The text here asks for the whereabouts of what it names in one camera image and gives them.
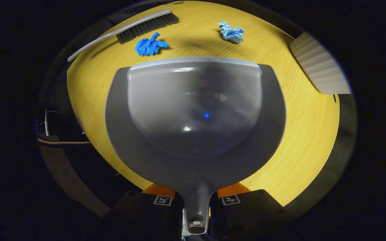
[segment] crumpled blue glove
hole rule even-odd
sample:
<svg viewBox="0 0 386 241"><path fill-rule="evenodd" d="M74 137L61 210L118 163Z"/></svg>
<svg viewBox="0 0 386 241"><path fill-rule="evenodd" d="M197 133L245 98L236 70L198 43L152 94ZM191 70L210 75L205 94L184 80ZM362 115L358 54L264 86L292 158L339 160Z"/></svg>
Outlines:
<svg viewBox="0 0 386 241"><path fill-rule="evenodd" d="M135 50L138 53L139 56L145 55L154 55L156 53L159 53L160 48L167 48L169 47L169 44L163 42L163 41L156 41L156 38L160 34L158 32L155 32L151 39L143 38L142 40L139 40L136 44Z"/></svg>
<svg viewBox="0 0 386 241"><path fill-rule="evenodd" d="M244 30L240 27L237 26L234 28L230 28L230 24L223 21L220 21L217 24L220 25L220 33L222 33L222 38L224 38L225 40L230 40L235 43L240 43L244 41L242 39L242 34L244 34Z"/></svg>

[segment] yellow table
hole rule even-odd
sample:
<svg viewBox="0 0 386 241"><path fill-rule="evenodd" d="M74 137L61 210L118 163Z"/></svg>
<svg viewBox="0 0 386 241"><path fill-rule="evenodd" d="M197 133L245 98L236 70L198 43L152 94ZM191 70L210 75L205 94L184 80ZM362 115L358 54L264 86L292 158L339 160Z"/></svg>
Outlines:
<svg viewBox="0 0 386 241"><path fill-rule="evenodd" d="M135 174L118 158L105 132L104 105L117 69L188 56L237 58L270 65L285 97L285 133L271 160L241 183L251 190L265 189L285 206L316 177L333 148L339 124L338 97L335 103L332 95L323 95L313 87L291 54L292 37L260 18L228 6L199 1L162 5L129 18L109 32L164 9L171 9L180 18L179 23L156 30L161 34L158 40L170 44L168 49L161 49L153 56L138 56L136 43L150 38L154 32L123 45L113 37L82 53L69 68L69 98L84 133L108 163L145 189L151 182ZM245 41L234 44L223 40L217 25L221 20L245 29Z"/></svg>

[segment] blue glove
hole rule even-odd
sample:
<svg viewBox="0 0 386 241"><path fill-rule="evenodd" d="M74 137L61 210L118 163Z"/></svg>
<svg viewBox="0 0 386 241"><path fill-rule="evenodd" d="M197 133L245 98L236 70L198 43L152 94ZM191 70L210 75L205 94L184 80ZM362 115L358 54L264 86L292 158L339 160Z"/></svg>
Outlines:
<svg viewBox="0 0 386 241"><path fill-rule="evenodd" d="M169 47L169 44L163 42L163 41L156 41L156 38L160 34L158 32L155 32L151 39L143 38L142 40L139 40L136 44L135 50L138 53L139 56L145 55L154 55L159 53L160 48L167 48Z"/></svg>
<svg viewBox="0 0 386 241"><path fill-rule="evenodd" d="M237 26L234 28L230 28L230 24L223 21L220 21L217 24L220 25L220 33L222 33L222 38L224 38L225 40L230 40L235 43L240 43L244 41L242 39L242 34L244 34L244 30L240 27Z"/></svg>

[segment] dark background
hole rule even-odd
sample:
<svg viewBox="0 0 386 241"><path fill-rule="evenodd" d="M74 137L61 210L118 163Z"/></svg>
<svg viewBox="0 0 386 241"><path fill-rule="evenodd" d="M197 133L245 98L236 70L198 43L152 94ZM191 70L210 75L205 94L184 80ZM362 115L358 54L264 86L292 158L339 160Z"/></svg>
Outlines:
<svg viewBox="0 0 386 241"><path fill-rule="evenodd" d="M68 41L133 1L0 1L0 240L97 239L99 221L53 181L34 134L44 73ZM386 1L257 1L340 61L359 114L339 184L277 239L386 239Z"/></svg>

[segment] brush handle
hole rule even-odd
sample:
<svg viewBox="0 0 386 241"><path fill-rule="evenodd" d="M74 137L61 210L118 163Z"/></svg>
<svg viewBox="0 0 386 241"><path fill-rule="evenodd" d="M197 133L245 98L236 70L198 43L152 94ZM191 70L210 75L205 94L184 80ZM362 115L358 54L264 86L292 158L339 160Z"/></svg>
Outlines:
<svg viewBox="0 0 386 241"><path fill-rule="evenodd" d="M136 21L133 21L131 23L128 23L126 24L125 26L123 27L120 27L116 30L114 30L113 32L109 32L105 35L102 35L101 37L98 37L97 39L91 41L90 43L84 45L81 49L78 49L75 53L73 53L69 58L68 58L68 62L70 61L73 61L75 58L77 58L82 52L88 50L89 48L95 46L96 44L108 39L108 38L111 38L113 36L116 36L118 35L119 33L121 32L124 32L126 31L127 29L130 29L132 28L133 26L137 26L138 24L141 24L141 23L144 23L145 21L148 21L148 20L151 20L153 18L157 18L157 17L160 17L160 16L163 16L163 15L167 15L167 14L170 14L172 13L172 11L170 9L165 9L163 11L159 11L159 12L155 12L153 14L150 14L148 16L145 16L144 18L140 18Z"/></svg>

